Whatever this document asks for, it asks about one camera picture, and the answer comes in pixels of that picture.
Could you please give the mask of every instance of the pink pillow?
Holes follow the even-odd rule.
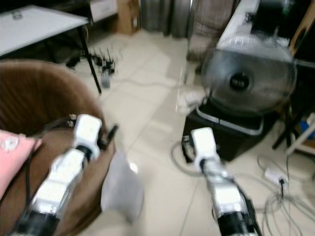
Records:
[[[40,145],[41,140],[0,130],[0,200],[31,152]]]

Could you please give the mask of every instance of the curtain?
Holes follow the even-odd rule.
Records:
[[[191,3],[192,0],[141,0],[142,28],[165,36],[187,37]]]
[[[195,0],[187,59],[202,62],[216,47],[239,0]]]

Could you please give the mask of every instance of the white cabinet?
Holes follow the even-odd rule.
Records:
[[[116,0],[92,0],[90,4],[94,22],[117,13]]]

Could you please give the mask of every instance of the tiled floor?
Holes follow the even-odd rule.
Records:
[[[120,125],[117,142],[127,153],[129,161],[138,165],[146,200],[141,217],[134,225],[126,223],[115,212],[105,212],[82,235],[219,236],[217,224],[211,216],[211,197],[205,180],[181,173],[169,157],[171,147],[181,138],[185,122],[178,97],[188,90],[202,91],[196,86],[179,87],[185,70],[187,42],[144,31],[131,37],[99,35],[98,38],[101,40],[95,40],[91,49],[106,50],[108,47],[118,59],[118,72],[111,89],[104,89],[103,95],[98,97],[87,63],[79,64],[76,71],[99,98],[108,124],[115,122]],[[257,156],[269,155],[285,167],[284,146],[277,151],[271,149],[280,128],[281,125],[277,124],[263,142],[227,164],[231,173],[243,174],[237,175],[237,179],[256,206],[263,205],[271,195],[267,188],[253,179],[253,176],[263,179]],[[179,150],[175,156],[182,161]],[[314,169],[311,161],[297,154],[290,161],[293,175],[309,177]],[[304,197],[315,208],[314,199],[305,197],[306,193],[315,194],[314,188],[310,182],[300,184],[292,180],[290,194]],[[293,206],[290,210],[303,235],[314,236],[314,222]],[[262,215],[258,214],[258,219],[261,222]],[[273,235],[290,235],[289,224],[281,211],[274,217],[269,215],[269,222]],[[293,228],[291,235],[300,235]]]

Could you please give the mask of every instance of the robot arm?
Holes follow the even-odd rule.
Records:
[[[207,180],[221,235],[261,235],[250,200],[221,165],[212,129],[193,130],[191,137],[196,155],[194,164]]]
[[[9,236],[54,234],[85,165],[99,156],[97,141],[101,127],[100,119],[78,116],[73,148],[54,160],[47,178]]]

